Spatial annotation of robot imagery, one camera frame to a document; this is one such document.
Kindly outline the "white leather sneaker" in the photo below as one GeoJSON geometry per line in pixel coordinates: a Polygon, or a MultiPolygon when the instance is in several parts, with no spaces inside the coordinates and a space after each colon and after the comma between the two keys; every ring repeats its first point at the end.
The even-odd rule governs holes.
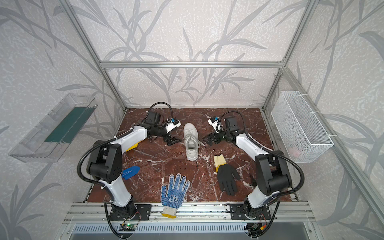
{"type": "Polygon", "coordinates": [[[186,147],[186,155],[189,161],[196,161],[199,156],[199,135],[196,127],[191,123],[184,126],[184,140],[186,147]]]}

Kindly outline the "grey-white shoelace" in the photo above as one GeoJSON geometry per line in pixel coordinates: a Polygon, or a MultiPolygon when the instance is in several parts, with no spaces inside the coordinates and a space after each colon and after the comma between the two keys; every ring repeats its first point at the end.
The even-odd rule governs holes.
{"type": "Polygon", "coordinates": [[[198,149],[200,146],[203,146],[204,148],[206,148],[206,144],[204,144],[203,142],[201,142],[199,140],[198,137],[196,137],[195,135],[186,135],[184,137],[184,144],[185,144],[185,147],[187,150],[195,150],[195,149],[198,149]]]}

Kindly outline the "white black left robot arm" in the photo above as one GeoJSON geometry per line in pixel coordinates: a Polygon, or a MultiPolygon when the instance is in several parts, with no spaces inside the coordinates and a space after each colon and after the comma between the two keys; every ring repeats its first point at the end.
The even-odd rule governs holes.
{"type": "Polygon", "coordinates": [[[80,179],[106,189],[112,206],[122,209],[134,207],[133,197],[123,182],[123,154],[150,137],[161,137],[169,146],[181,141],[170,134],[181,126],[180,120],[171,118],[161,124],[160,118],[160,114],[149,111],[142,122],[134,124],[126,133],[95,142],[78,163],[80,179]]]}

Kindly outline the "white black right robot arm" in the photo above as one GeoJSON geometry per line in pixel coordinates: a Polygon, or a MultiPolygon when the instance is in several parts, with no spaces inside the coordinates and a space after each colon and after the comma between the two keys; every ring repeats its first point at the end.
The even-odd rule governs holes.
{"type": "Polygon", "coordinates": [[[273,151],[256,141],[244,126],[241,129],[235,116],[225,118],[214,117],[208,120],[214,131],[204,137],[204,142],[212,146],[221,142],[234,144],[248,154],[256,164],[256,186],[246,197],[245,206],[251,210],[266,207],[280,197],[293,194],[305,183],[305,175],[298,164],[284,156],[281,151],[273,151]],[[291,164],[300,175],[299,183],[292,186],[292,178],[288,168],[291,164]]]}

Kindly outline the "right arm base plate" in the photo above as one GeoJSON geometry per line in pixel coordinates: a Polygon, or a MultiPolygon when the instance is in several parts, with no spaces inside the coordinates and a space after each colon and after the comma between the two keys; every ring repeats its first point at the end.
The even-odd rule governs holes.
{"type": "Polygon", "coordinates": [[[228,204],[228,212],[232,220],[271,220],[271,211],[268,206],[252,208],[246,203],[228,204]]]}

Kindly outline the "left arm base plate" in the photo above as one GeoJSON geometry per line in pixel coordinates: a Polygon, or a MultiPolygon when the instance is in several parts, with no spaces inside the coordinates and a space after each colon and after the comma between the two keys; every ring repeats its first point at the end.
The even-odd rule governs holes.
{"type": "Polygon", "coordinates": [[[109,218],[111,221],[148,221],[151,214],[151,204],[133,204],[126,207],[112,205],[109,218]]]}

